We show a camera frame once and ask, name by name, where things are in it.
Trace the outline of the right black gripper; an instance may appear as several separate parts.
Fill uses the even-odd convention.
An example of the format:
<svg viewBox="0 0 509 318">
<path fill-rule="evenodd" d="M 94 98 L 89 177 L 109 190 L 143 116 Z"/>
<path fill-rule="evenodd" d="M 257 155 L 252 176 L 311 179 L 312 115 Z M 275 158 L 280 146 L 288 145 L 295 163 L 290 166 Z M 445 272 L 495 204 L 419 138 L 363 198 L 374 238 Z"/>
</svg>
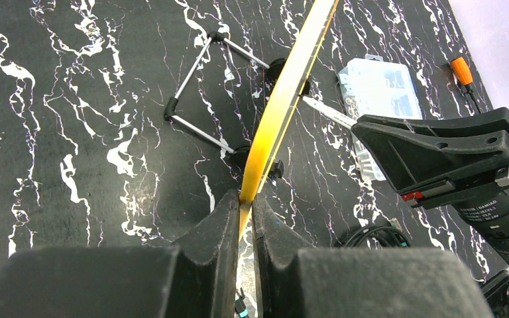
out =
<svg viewBox="0 0 509 318">
<path fill-rule="evenodd" d="M 454 207 L 509 264 L 509 109 L 443 120 L 363 115 L 352 132 L 404 201 Z"/>
</svg>

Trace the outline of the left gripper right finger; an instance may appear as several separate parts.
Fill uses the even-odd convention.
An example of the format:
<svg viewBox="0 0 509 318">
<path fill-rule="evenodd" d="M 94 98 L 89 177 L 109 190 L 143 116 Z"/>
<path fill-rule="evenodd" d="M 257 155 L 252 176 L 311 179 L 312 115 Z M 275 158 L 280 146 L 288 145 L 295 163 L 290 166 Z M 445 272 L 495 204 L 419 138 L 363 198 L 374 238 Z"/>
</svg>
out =
<svg viewBox="0 0 509 318">
<path fill-rule="evenodd" d="M 318 248 L 253 201 L 261 317 L 491 317 L 469 269 L 436 248 Z"/>
</svg>

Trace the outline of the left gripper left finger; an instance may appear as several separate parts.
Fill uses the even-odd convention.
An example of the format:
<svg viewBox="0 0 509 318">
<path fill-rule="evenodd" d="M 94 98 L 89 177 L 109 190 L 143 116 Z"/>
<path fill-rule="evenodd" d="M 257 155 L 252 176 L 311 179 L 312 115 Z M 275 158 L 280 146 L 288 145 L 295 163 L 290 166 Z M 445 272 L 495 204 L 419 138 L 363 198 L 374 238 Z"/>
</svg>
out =
<svg viewBox="0 0 509 318">
<path fill-rule="evenodd" d="M 43 248 L 0 269 L 0 317 L 232 317 L 239 195 L 165 247 Z"/>
</svg>

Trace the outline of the white whiteboard marker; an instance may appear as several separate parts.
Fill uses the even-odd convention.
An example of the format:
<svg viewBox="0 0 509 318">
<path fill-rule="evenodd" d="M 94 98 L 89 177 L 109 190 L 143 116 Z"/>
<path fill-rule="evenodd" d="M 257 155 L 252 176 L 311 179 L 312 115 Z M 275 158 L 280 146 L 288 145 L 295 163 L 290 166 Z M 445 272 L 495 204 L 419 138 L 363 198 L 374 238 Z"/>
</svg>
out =
<svg viewBox="0 0 509 318">
<path fill-rule="evenodd" d="M 346 129 L 351 129 L 353 125 L 357 124 L 356 120 L 344 115 L 332 107 L 327 106 L 321 101 L 306 95 L 302 97 L 302 100 L 311 108 L 321 113 L 321 115 L 324 117 L 327 117 L 329 120 L 341 125 L 342 127 L 345 127 Z"/>
</svg>

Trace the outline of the yellow framed whiteboard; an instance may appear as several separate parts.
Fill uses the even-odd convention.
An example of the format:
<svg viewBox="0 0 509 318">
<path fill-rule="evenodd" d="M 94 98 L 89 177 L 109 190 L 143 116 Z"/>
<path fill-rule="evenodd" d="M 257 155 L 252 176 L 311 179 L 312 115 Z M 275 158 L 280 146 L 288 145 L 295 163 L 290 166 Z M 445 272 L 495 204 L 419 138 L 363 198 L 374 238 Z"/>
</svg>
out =
<svg viewBox="0 0 509 318">
<path fill-rule="evenodd" d="M 326 0 L 313 3 L 270 94 L 243 173 L 239 195 L 240 239 L 251 217 L 253 201 L 264 186 L 338 3 Z"/>
</svg>

